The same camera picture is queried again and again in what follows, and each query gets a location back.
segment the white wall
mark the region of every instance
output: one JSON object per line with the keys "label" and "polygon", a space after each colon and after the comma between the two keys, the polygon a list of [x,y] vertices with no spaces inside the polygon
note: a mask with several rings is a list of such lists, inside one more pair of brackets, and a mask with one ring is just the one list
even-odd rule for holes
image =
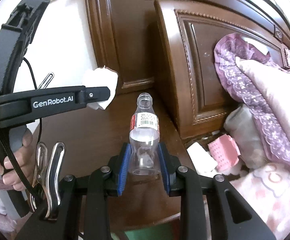
{"label": "white wall", "polygon": [[[21,0],[0,1],[0,28]],[[51,2],[25,57],[29,60],[37,85],[49,72],[55,74],[48,87],[82,84],[87,69],[95,69],[96,59],[89,32],[84,0]],[[30,72],[23,62],[18,70],[14,92],[34,89]],[[38,121],[28,124],[33,132]]]}

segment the metal screw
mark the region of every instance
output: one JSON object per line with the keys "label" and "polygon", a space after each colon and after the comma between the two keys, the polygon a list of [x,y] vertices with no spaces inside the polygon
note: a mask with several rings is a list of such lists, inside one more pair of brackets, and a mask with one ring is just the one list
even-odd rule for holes
{"label": "metal screw", "polygon": [[225,178],[222,175],[216,175],[215,180],[217,180],[219,182],[223,182],[225,180]]}
{"label": "metal screw", "polygon": [[73,175],[68,174],[68,175],[66,175],[66,176],[64,177],[64,180],[65,180],[65,181],[71,181],[71,180],[73,180],[73,178],[74,178]]}
{"label": "metal screw", "polygon": [[187,168],[186,166],[179,166],[179,167],[178,167],[178,170],[179,170],[180,172],[187,172],[187,171],[188,171],[188,168]]}
{"label": "metal screw", "polygon": [[101,167],[101,172],[106,173],[106,172],[109,172],[109,171],[110,171],[110,167],[108,167],[108,166]]}

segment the metal clip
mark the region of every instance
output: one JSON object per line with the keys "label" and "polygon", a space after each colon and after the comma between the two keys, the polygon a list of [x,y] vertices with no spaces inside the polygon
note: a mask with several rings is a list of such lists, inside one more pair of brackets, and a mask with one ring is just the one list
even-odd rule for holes
{"label": "metal clip", "polygon": [[[46,219],[51,218],[61,204],[58,182],[65,151],[65,145],[62,142],[57,142],[53,147],[52,155],[47,165],[48,149],[43,142],[39,142],[37,145],[33,187],[38,190],[41,196],[43,192],[45,193],[47,199]],[[30,195],[30,203],[35,211],[37,206],[32,195]]]}
{"label": "metal clip", "polygon": [[44,78],[43,82],[38,86],[37,89],[45,89],[50,84],[53,78],[54,78],[54,73],[53,72],[48,73],[46,78]]}

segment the bottle label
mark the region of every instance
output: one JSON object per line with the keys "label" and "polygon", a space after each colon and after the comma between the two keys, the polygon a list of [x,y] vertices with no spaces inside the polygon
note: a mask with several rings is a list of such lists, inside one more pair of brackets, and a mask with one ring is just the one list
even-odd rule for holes
{"label": "bottle label", "polygon": [[130,129],[129,129],[130,131],[133,130],[134,127],[135,127],[135,117],[136,117],[135,115],[132,116],[132,119],[131,119],[131,126],[130,126]]}
{"label": "bottle label", "polygon": [[141,112],[137,114],[136,127],[149,127],[159,131],[158,117],[155,114]]}

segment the purple lace fabric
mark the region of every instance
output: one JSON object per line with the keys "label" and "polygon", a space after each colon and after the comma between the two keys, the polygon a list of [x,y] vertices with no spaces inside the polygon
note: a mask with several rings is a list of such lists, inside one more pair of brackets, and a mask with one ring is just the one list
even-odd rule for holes
{"label": "purple lace fabric", "polygon": [[255,46],[244,41],[238,33],[223,37],[214,49],[215,69],[222,86],[238,101],[245,103],[252,113],[258,128],[267,158],[273,162],[290,165],[290,141],[280,126],[274,112],[260,91],[236,65],[235,58],[252,59],[264,65],[284,70],[270,57],[264,55]]}

